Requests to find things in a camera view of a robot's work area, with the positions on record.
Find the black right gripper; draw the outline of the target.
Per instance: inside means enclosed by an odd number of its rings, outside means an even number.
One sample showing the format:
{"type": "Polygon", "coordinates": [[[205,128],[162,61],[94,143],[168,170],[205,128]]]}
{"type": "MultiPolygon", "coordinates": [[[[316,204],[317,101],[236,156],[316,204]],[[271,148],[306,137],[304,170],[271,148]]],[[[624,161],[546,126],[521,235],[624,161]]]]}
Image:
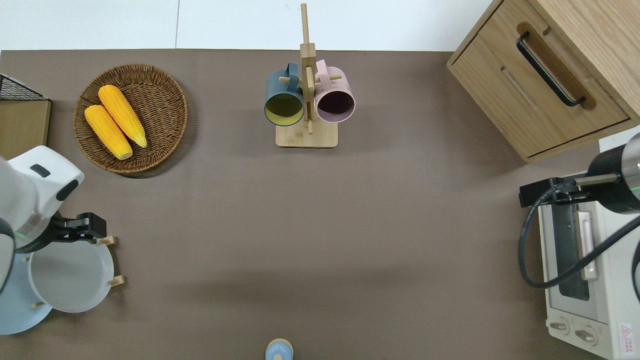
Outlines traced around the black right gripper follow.
{"type": "MultiPolygon", "coordinates": [[[[625,145],[620,145],[599,153],[589,165],[587,176],[615,174],[618,180],[610,183],[595,184],[587,187],[589,193],[601,205],[616,214],[634,214],[634,194],[626,183],[623,174],[622,158],[625,145]]],[[[519,206],[532,207],[540,196],[551,189],[553,203],[571,203],[578,193],[578,185],[574,179],[558,182],[553,185],[552,178],[545,178],[519,187],[519,206]]]]}

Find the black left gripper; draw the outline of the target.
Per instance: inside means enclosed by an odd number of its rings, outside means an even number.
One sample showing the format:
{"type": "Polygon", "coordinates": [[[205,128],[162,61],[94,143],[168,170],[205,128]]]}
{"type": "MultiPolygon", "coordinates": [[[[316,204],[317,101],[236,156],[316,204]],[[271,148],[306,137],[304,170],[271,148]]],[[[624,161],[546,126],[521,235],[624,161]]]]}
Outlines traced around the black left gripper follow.
{"type": "Polygon", "coordinates": [[[66,218],[59,211],[55,212],[45,230],[27,244],[18,246],[16,252],[36,252],[52,243],[70,244],[78,241],[73,235],[78,234],[80,240],[97,240],[106,237],[106,221],[93,212],[78,214],[77,218],[66,218]]]}

